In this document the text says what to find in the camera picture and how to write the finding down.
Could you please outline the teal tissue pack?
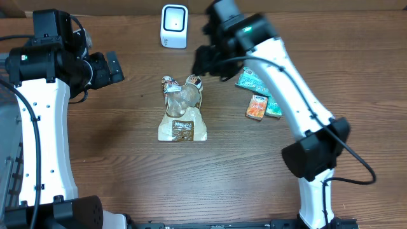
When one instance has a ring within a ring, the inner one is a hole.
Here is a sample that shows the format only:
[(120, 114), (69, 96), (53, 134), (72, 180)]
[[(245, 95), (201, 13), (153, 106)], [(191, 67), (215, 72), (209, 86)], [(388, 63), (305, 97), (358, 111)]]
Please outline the teal tissue pack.
[(251, 90), (266, 97), (271, 97), (271, 93), (263, 81), (248, 67), (244, 67), (236, 86)]

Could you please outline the small teal white box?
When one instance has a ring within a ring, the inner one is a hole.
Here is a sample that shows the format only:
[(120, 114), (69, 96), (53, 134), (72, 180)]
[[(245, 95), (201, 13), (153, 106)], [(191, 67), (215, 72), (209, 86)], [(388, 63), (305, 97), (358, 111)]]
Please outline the small teal white box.
[(280, 118), (282, 116), (282, 110), (272, 96), (268, 97), (265, 114), (275, 118)]

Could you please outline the brown white snack bag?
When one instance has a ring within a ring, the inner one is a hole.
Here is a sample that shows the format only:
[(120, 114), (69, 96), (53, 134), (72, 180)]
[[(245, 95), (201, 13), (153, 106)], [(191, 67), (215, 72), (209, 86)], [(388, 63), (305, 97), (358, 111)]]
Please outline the brown white snack bag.
[(205, 141), (207, 127), (200, 108), (202, 105), (202, 80), (190, 75), (180, 85), (170, 77), (162, 78), (166, 111), (158, 127), (159, 141)]

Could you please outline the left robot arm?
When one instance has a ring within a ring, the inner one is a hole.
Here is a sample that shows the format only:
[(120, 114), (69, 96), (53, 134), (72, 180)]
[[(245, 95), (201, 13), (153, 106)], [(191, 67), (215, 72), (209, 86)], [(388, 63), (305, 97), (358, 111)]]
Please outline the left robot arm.
[(7, 209), (7, 228), (130, 228), (124, 214), (103, 209), (99, 197), (79, 197), (69, 158), (67, 109), (79, 94), (124, 80), (114, 52), (90, 53), (78, 19), (49, 9), (32, 15), (29, 44), (5, 60), (22, 119), (23, 175), (20, 204)]

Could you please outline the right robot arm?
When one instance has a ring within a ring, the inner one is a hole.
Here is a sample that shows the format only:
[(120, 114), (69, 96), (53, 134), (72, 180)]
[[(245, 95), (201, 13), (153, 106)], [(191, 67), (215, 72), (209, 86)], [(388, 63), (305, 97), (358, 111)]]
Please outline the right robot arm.
[(214, 1), (205, 13), (209, 21), (202, 30), (210, 44), (196, 50), (192, 73), (227, 81), (248, 67), (258, 75), (295, 139), (282, 157), (299, 181), (300, 220), (308, 228), (334, 227), (328, 184), (350, 132), (347, 120), (336, 119), (315, 97), (265, 15), (245, 17), (229, 0)]

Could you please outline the white barcode scanner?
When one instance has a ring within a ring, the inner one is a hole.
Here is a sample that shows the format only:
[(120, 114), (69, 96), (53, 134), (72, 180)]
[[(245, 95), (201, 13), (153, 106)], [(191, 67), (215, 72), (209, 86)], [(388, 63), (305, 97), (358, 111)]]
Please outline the white barcode scanner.
[(160, 39), (166, 48), (187, 47), (188, 9), (180, 4), (166, 4), (162, 8)]

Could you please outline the grey plastic mesh basket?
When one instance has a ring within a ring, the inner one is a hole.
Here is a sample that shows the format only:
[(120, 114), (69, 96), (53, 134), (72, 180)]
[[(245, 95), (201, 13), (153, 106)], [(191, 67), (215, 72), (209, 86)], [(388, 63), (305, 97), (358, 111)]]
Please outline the grey plastic mesh basket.
[(22, 122), (17, 98), (1, 86), (1, 214), (19, 205), (22, 156)]

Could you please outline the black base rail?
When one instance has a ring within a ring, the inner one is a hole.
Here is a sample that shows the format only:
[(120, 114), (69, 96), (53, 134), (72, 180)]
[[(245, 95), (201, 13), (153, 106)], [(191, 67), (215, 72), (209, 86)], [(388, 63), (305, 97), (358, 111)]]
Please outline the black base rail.
[(270, 222), (239, 222), (239, 223), (134, 223), (128, 228), (136, 229), (299, 229), (307, 228), (300, 219), (274, 219)]

